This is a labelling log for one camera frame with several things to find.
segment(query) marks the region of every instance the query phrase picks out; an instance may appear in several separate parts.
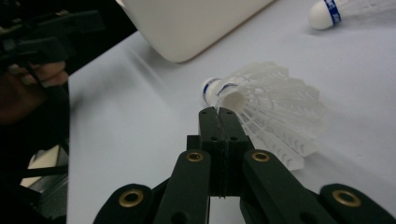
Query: white plastic container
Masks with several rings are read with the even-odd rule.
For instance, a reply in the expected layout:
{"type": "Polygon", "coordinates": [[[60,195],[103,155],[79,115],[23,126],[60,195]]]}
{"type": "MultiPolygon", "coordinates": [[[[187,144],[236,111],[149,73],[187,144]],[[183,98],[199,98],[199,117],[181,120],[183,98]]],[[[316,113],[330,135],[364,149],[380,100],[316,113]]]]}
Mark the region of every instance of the white plastic container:
{"type": "Polygon", "coordinates": [[[166,60],[181,63],[274,0],[116,0],[166,60]]]}

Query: black mechanical arm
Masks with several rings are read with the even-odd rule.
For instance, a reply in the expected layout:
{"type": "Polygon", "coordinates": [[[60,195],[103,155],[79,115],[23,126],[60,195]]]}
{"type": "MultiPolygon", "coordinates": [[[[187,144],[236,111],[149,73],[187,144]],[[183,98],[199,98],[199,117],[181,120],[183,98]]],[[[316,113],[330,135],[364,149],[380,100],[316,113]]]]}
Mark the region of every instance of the black mechanical arm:
{"type": "Polygon", "coordinates": [[[396,223],[362,192],[331,184],[320,194],[304,188],[274,154],[255,149],[231,110],[199,113],[199,135],[189,135],[170,178],[154,189],[117,189],[94,224],[208,223],[211,196],[240,197],[247,224],[396,223]]]}

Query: person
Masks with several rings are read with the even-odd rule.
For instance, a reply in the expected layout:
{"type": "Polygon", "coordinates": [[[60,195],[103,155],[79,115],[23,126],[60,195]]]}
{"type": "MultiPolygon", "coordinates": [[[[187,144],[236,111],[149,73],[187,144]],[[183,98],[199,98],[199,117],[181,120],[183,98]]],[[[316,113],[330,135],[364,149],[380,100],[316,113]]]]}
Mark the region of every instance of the person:
{"type": "MultiPolygon", "coordinates": [[[[58,86],[68,92],[69,76],[136,31],[113,0],[18,2],[23,21],[61,10],[70,13],[98,10],[106,27],[103,31],[70,35],[68,39],[76,55],[65,62],[32,64],[46,88],[58,86]]],[[[15,64],[0,74],[0,172],[26,169],[38,150],[59,144],[60,135],[65,139],[69,137],[69,100],[50,101],[31,74],[15,64]],[[59,132],[54,131],[54,124],[59,132]]]]}

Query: white plastic feather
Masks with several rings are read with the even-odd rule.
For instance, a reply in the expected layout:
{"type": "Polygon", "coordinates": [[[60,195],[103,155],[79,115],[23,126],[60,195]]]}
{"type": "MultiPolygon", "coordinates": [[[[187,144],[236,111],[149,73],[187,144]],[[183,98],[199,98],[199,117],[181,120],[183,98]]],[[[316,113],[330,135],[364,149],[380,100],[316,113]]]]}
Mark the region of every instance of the white plastic feather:
{"type": "Polygon", "coordinates": [[[231,109],[255,148],[274,153],[288,169],[304,168],[317,151],[314,139],[323,131],[325,106],[319,92],[289,69],[275,63],[252,63],[224,79],[203,85],[204,100],[231,109]]]}

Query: shuttlecock cork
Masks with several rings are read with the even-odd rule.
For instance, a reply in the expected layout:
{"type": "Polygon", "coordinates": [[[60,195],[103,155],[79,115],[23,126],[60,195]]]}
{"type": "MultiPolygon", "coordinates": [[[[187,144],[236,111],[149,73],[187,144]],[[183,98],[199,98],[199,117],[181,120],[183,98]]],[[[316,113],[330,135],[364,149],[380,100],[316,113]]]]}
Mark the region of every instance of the shuttlecock cork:
{"type": "Polygon", "coordinates": [[[231,109],[254,147],[271,151],[289,170],[304,168],[304,157],[317,151],[325,107],[318,91],[289,77],[288,68],[253,63],[202,88],[209,105],[231,109]]]}
{"type": "Polygon", "coordinates": [[[320,0],[311,7],[308,19],[313,28],[325,30],[341,21],[394,9],[394,0],[320,0]]]}

